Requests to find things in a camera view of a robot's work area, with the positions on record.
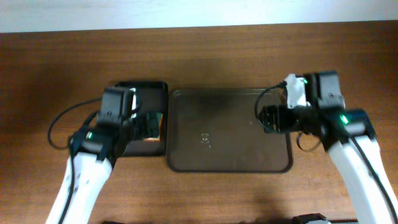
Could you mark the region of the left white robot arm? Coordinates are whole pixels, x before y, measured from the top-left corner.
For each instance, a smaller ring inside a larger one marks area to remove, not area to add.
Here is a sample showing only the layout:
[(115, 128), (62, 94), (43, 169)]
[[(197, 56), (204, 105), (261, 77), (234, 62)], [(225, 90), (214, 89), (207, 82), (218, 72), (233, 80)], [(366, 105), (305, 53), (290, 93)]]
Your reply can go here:
[(134, 141), (161, 139), (167, 112), (163, 90), (112, 86), (69, 138), (67, 168), (47, 223), (87, 223), (116, 161)]

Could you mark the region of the orange green scrub sponge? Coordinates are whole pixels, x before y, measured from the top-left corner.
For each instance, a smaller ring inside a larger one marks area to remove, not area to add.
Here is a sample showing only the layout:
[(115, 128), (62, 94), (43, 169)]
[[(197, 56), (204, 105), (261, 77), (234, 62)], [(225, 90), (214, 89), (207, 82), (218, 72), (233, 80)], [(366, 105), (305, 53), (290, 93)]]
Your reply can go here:
[(145, 142), (159, 142), (160, 138), (145, 138), (143, 139)]

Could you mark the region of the small black water tray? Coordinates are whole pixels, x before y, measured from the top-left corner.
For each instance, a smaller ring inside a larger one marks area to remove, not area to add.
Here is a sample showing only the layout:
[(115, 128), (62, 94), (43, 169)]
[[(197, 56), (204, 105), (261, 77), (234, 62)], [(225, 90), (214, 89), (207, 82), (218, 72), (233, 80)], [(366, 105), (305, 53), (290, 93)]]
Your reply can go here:
[(122, 81), (115, 84), (116, 87), (136, 88), (137, 107), (136, 116), (147, 112), (160, 112), (163, 114), (160, 141), (145, 142), (143, 139), (132, 139), (128, 142), (123, 157), (152, 157), (164, 156), (167, 141), (167, 117), (168, 117), (168, 85), (162, 81)]

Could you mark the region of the large brown serving tray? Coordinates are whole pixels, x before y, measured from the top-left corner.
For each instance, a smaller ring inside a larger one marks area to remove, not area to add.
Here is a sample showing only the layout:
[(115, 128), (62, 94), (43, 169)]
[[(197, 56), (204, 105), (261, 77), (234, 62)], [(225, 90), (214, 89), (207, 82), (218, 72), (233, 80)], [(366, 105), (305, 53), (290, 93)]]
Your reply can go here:
[(290, 136), (266, 134), (254, 105), (278, 105), (260, 89), (196, 88), (169, 95), (167, 164), (175, 172), (286, 173), (293, 166)]

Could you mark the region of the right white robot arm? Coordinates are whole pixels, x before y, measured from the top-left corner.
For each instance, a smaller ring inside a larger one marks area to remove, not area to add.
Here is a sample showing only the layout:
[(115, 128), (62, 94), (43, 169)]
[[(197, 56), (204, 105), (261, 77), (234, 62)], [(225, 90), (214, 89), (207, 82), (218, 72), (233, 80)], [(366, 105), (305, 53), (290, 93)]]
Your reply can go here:
[(369, 116), (348, 110), (336, 71), (291, 73), (262, 94), (280, 88), (285, 103), (260, 107), (254, 115), (265, 133), (315, 136), (338, 169), (359, 223), (397, 223), (397, 197), (381, 159)]

